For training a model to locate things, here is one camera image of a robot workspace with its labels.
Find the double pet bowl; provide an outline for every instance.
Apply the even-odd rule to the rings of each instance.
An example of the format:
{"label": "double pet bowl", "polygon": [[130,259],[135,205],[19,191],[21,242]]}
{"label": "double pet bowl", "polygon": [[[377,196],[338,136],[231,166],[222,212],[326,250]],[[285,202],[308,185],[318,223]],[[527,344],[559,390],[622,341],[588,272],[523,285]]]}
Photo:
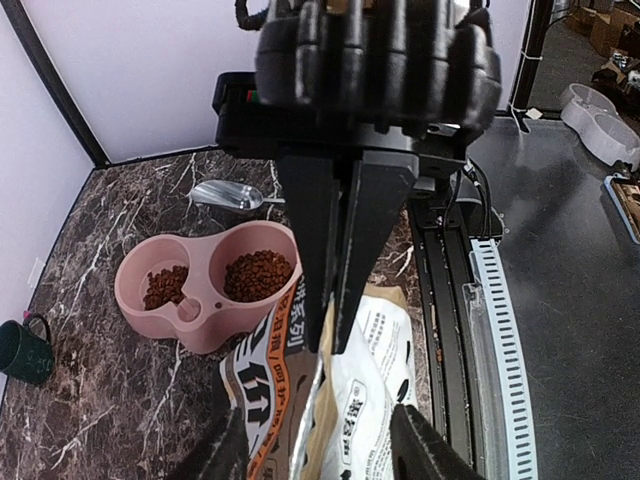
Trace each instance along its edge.
{"label": "double pet bowl", "polygon": [[[227,265],[260,250],[283,255],[293,275],[280,291],[259,302],[230,300],[224,293]],[[189,268],[182,287],[184,300],[145,311],[149,273],[155,275],[174,266]],[[115,295],[124,317],[140,335],[177,338],[187,350],[205,354],[237,333],[251,332],[301,273],[291,230],[274,222],[255,221],[209,237],[158,235],[145,240],[122,261]]]}

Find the marble countertop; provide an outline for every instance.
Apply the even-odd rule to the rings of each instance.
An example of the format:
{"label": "marble countertop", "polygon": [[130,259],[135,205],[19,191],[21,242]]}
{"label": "marble countertop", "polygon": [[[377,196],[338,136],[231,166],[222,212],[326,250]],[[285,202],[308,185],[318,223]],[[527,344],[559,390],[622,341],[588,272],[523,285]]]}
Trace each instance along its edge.
{"label": "marble countertop", "polygon": [[[250,220],[189,201],[196,183],[229,179],[279,196],[271,162],[220,151],[116,166],[92,173],[58,238],[31,310],[52,327],[56,369],[42,387],[9,381],[0,413],[0,478],[163,478],[201,438],[215,413],[212,372],[232,348],[199,356],[175,340],[134,333],[113,283],[124,256],[160,233],[197,237]],[[264,206],[254,217],[285,222]],[[430,411],[424,325],[404,212],[370,281],[399,285],[414,325],[417,390]]]}

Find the metal scoop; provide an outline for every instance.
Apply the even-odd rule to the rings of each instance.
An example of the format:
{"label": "metal scoop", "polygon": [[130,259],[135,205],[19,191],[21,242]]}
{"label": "metal scoop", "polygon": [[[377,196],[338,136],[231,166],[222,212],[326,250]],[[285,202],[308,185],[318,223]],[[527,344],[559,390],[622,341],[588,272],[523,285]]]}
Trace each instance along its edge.
{"label": "metal scoop", "polygon": [[284,198],[264,198],[260,190],[255,187],[227,180],[209,180],[199,183],[189,192],[189,198],[195,203],[216,205],[243,212],[260,208],[263,203],[284,203]]}

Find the dry pet food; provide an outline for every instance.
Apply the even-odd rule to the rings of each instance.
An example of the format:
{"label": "dry pet food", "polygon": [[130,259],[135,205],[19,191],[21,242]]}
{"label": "dry pet food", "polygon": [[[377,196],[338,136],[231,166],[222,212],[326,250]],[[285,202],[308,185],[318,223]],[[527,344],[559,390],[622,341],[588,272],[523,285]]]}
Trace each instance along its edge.
{"label": "dry pet food", "polygon": [[144,297],[144,309],[154,310],[165,303],[180,303],[184,300],[182,286],[189,275],[188,267],[176,265],[171,270],[163,268],[160,273],[149,272],[149,288]]}
{"label": "dry pet food", "polygon": [[279,253],[249,253],[227,265],[224,293],[234,302],[259,302],[277,293],[292,274],[293,268]]}

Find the dark green cup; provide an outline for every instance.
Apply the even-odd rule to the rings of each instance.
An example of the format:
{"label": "dark green cup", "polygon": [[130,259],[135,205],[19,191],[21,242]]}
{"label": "dark green cup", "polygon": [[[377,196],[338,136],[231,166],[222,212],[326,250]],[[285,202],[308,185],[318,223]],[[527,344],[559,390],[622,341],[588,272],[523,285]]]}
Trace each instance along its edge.
{"label": "dark green cup", "polygon": [[[31,331],[39,320],[46,340]],[[33,385],[44,383],[53,372],[51,329],[41,315],[30,315],[20,325],[15,320],[0,325],[0,372]]]}

